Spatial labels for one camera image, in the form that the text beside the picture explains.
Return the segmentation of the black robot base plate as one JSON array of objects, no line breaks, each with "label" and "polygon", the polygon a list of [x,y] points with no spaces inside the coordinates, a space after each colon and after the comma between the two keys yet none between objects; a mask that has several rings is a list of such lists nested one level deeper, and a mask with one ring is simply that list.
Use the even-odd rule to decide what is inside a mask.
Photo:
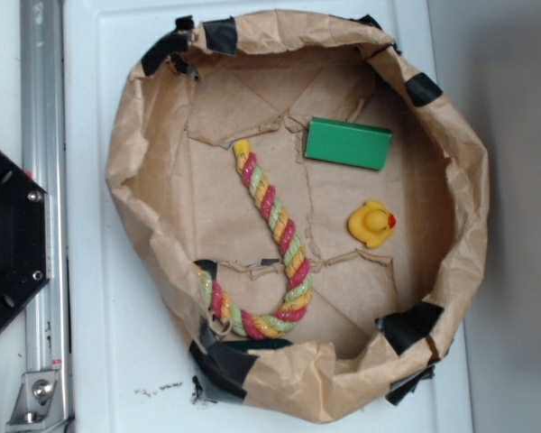
[{"label": "black robot base plate", "polygon": [[50,279],[47,197],[0,151],[0,334]]}]

